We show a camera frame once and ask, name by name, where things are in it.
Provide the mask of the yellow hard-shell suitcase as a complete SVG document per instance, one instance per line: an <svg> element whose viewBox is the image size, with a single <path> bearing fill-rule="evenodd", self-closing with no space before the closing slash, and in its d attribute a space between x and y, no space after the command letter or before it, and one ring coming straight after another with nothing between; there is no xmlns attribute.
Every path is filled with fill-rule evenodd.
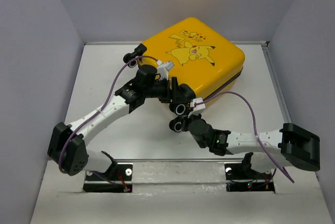
<svg viewBox="0 0 335 224"><path fill-rule="evenodd" d="M197 18L186 18L146 39L123 61L131 68L143 65L157 67L157 60L172 61L169 78L187 84L195 98L203 100L223 91L240 76L245 55L242 50ZM183 115L170 122L170 129L181 132L181 118L190 112L188 103Z"/></svg>

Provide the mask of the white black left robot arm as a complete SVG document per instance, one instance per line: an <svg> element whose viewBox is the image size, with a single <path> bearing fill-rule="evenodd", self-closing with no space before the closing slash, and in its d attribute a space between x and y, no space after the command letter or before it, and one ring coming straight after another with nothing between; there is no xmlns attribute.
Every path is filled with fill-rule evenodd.
<svg viewBox="0 0 335 224"><path fill-rule="evenodd" d="M187 84L179 84L176 77L163 77L160 72L164 69L164 65L158 68L143 65L133 79L117 91L111 91L99 108L68 125L58 123L47 154L59 170L69 176L90 171L106 180L113 178L117 161L105 151L88 151L86 147L101 131L143 105L147 98L158 98L170 104L174 113L183 115L195 93Z"/></svg>

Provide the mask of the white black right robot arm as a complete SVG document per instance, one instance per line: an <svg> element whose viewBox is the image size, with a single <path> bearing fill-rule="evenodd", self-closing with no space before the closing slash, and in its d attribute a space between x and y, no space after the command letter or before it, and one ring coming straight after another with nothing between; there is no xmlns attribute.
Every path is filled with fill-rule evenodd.
<svg viewBox="0 0 335 224"><path fill-rule="evenodd" d="M277 166L320 170L320 138L293 123L255 135L214 129L201 115L192 115L181 118L181 130L189 132L200 148L207 148L215 155L245 153L241 172L247 178Z"/></svg>

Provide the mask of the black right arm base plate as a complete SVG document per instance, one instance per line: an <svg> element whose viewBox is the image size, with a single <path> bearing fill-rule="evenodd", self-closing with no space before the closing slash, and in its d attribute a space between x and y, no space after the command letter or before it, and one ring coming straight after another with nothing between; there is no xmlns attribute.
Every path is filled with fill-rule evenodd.
<svg viewBox="0 0 335 224"><path fill-rule="evenodd" d="M240 163L225 164L227 192L275 192L275 172L257 172L252 169L253 153L244 155Z"/></svg>

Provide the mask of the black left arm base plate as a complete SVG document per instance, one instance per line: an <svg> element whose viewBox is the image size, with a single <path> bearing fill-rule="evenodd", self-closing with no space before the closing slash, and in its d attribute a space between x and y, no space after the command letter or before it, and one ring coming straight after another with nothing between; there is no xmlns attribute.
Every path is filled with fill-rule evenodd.
<svg viewBox="0 0 335 224"><path fill-rule="evenodd" d="M132 176L133 163L120 162L110 177L86 172L82 189L86 193L132 193Z"/></svg>

